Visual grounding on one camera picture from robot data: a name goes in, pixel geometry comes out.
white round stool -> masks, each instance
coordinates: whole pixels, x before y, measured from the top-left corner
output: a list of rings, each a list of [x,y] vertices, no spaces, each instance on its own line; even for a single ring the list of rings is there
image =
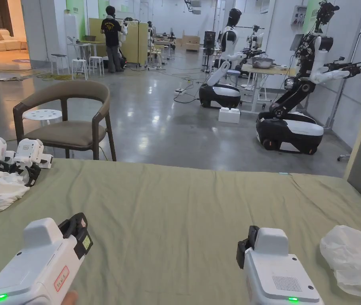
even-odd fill
[[[57,120],[62,117],[62,112],[55,109],[28,110],[22,114],[22,118],[32,121],[41,121],[41,126],[49,125],[50,120]]]
[[[99,68],[100,68],[100,76],[101,76],[101,71],[103,71],[103,76],[104,76],[103,58],[100,56],[90,56],[90,64],[89,64],[90,74],[91,74],[91,67],[93,67],[93,74],[95,73],[94,68],[95,67],[97,68],[97,62],[99,64]]]
[[[75,73],[78,73],[78,68],[84,73],[85,80],[88,79],[87,75],[87,62],[85,60],[72,60],[72,79],[75,79]]]
[[[69,61],[67,60],[67,56],[65,54],[50,54],[50,55],[56,59],[56,69],[58,71],[58,75],[59,75],[59,60],[58,60],[59,58],[60,58],[60,63],[62,64],[62,70],[63,70],[63,59],[66,60],[67,71],[70,74]],[[53,60],[50,62],[50,67],[52,68],[52,74],[53,74]]]

red label sticker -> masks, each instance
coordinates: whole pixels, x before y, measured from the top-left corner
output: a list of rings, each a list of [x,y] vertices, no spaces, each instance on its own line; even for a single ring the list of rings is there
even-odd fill
[[[66,281],[67,276],[69,275],[69,269],[65,266],[62,272],[59,274],[58,278],[55,281],[55,289],[57,292],[62,288],[64,281]]]

wooden chair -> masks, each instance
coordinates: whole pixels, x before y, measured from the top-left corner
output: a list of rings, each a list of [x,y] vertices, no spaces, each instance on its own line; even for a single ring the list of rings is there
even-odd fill
[[[69,98],[88,98],[102,102],[101,108],[91,122],[71,121],[67,116]],[[62,122],[43,126],[27,134],[24,133],[22,114],[27,110],[53,100],[60,100]],[[113,132],[110,120],[110,90],[94,81],[64,81],[35,92],[13,109],[16,139],[40,139],[45,146],[65,149],[66,158],[70,150],[93,151],[93,159],[99,159],[99,142],[108,134],[113,161],[116,161]],[[105,118],[107,128],[99,123]]]

yellow partition board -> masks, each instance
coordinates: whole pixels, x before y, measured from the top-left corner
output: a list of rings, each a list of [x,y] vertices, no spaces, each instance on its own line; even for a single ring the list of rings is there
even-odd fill
[[[96,36],[96,41],[106,41],[106,36],[100,33],[103,19],[89,18],[89,35]],[[97,46],[97,56],[107,56],[106,45]]]
[[[105,35],[100,33],[102,19],[89,18],[90,35],[96,36],[97,41],[105,41]],[[144,65],[148,52],[148,23],[128,21],[128,35],[121,46],[121,51],[127,58],[128,63],[139,63]],[[97,55],[106,56],[106,46],[97,46]]]

doorway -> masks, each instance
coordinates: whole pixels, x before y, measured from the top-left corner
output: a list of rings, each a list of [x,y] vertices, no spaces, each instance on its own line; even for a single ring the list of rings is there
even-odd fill
[[[148,2],[140,2],[140,21],[145,23],[150,21]]]
[[[30,69],[21,0],[0,0],[0,69]]]

